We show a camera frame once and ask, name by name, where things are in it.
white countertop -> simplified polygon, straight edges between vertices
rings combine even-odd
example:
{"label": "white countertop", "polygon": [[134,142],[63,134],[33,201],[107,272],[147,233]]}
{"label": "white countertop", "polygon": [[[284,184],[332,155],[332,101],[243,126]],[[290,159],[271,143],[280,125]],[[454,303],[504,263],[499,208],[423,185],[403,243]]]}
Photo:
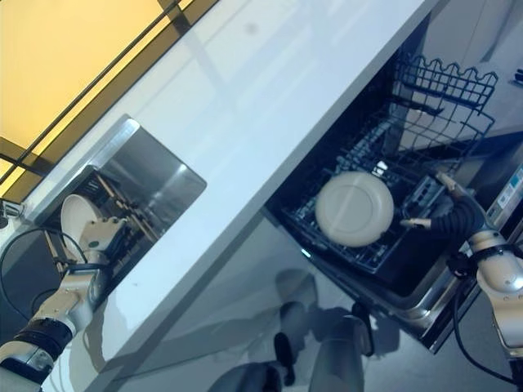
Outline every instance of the white countertop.
{"label": "white countertop", "polygon": [[[144,345],[436,3],[221,0],[118,101],[30,195],[29,218],[124,114],[208,185],[97,312],[102,342],[91,351],[110,361]],[[60,357],[52,377],[61,383],[46,381],[46,392],[95,379],[103,390],[117,376],[111,366],[99,375],[104,364],[93,366],[82,341]]]}

dishwasher rack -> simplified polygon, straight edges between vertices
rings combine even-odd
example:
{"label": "dishwasher rack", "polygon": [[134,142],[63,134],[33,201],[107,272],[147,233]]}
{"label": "dishwasher rack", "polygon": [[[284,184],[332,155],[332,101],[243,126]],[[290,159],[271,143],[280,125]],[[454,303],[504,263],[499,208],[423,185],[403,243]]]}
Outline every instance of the dishwasher rack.
{"label": "dishwasher rack", "polygon": [[[303,178],[297,197],[280,210],[285,221],[322,252],[374,273],[408,232],[400,220],[430,216],[443,187],[429,174],[434,169],[454,173],[473,153],[494,119],[483,109],[494,92],[495,73],[461,71],[457,64],[399,56],[394,62],[392,90],[386,104],[366,118],[362,127],[342,130],[339,145],[318,153],[331,159],[314,163]],[[317,194],[333,176],[346,171],[370,172],[387,185],[395,203],[389,230],[366,247],[344,247],[327,239],[315,220]]]}

dish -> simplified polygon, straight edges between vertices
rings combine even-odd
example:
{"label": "dish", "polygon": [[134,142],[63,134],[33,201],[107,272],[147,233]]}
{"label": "dish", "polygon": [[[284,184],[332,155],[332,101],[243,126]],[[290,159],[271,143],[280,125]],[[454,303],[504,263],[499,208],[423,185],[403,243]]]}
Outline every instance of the dish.
{"label": "dish", "polygon": [[333,177],[321,189],[315,217],[322,233],[346,247],[373,243],[389,228],[394,202],[387,186],[366,172]]}
{"label": "dish", "polygon": [[[83,229],[85,225],[91,221],[96,221],[102,217],[102,213],[91,203],[87,198],[79,194],[70,194],[67,196],[62,204],[60,211],[60,224],[62,231],[71,236],[71,238],[80,244]],[[82,255],[74,246],[73,242],[64,238],[65,247],[73,253],[77,260],[81,260]]]}

metal rack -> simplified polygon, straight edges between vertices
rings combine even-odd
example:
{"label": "metal rack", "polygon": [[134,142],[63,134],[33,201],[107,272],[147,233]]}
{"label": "metal rack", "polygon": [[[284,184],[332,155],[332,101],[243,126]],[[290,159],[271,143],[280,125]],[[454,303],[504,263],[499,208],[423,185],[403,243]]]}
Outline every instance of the metal rack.
{"label": "metal rack", "polygon": [[[149,222],[145,213],[129,202],[118,190],[118,184],[105,178],[95,168],[87,167],[79,175],[80,181],[73,193],[89,199],[104,216],[126,219],[127,226],[108,257],[113,262],[113,277],[110,289],[115,287],[128,271],[149,251],[163,232]],[[60,229],[60,207],[46,219],[45,227]]]}
{"label": "metal rack", "polygon": [[[374,272],[406,235],[399,221],[407,216],[429,216],[442,193],[429,173],[437,168],[454,173],[473,153],[494,119],[483,113],[494,92],[495,73],[461,71],[422,56],[401,56],[394,63],[392,93],[359,129],[346,129],[343,142],[322,151],[332,155],[327,166],[310,171],[298,203],[283,205],[284,219],[316,250]],[[390,229],[367,247],[333,243],[315,221],[315,200],[323,185],[346,171],[370,172],[383,180],[395,202]]]}

